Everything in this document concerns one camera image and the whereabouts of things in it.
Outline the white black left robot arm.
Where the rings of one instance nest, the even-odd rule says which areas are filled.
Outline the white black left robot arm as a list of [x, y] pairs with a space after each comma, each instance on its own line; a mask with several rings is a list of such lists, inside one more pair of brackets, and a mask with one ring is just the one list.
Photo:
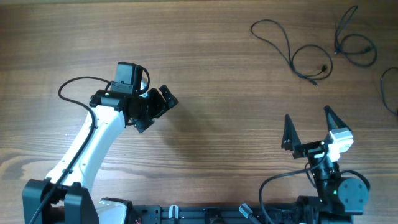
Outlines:
[[128, 126], [143, 133], [178, 104], [166, 85], [150, 88], [146, 68], [118, 62], [116, 78], [82, 104], [88, 114], [72, 145], [44, 180], [30, 179], [22, 192], [26, 223], [142, 223], [129, 200], [93, 203], [96, 175], [116, 138]]

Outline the black aluminium base frame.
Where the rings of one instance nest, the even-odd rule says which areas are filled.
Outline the black aluminium base frame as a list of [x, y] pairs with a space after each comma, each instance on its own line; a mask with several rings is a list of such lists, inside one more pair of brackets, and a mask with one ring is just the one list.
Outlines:
[[246, 203], [234, 207], [137, 205], [134, 207], [132, 222], [142, 224], [350, 224], [353, 223], [353, 217], [319, 212], [314, 208], [296, 203], [270, 204], [265, 206], [265, 210], [259, 206], [249, 206]]

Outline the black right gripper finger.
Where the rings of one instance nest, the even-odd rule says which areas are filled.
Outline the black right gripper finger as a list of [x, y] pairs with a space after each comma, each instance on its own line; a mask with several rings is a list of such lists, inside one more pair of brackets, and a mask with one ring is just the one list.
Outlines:
[[284, 117], [284, 134], [282, 137], [281, 148], [294, 151], [296, 146], [301, 145], [295, 126], [288, 114]]
[[348, 130], [351, 131], [351, 128], [336, 115], [330, 106], [326, 105], [323, 109], [325, 111], [326, 123], [329, 131], [341, 128], [348, 128]]

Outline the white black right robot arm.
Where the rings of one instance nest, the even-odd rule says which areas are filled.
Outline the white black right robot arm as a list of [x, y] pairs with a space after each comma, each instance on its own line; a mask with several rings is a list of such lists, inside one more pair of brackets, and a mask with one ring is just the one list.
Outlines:
[[370, 183], [353, 170], [340, 170], [341, 154], [353, 145], [351, 128], [325, 106], [328, 134], [325, 139], [302, 144], [289, 115], [284, 118], [281, 148], [294, 159], [308, 159], [305, 173], [317, 190], [316, 197], [299, 196], [295, 203], [295, 223], [353, 223], [364, 213]]

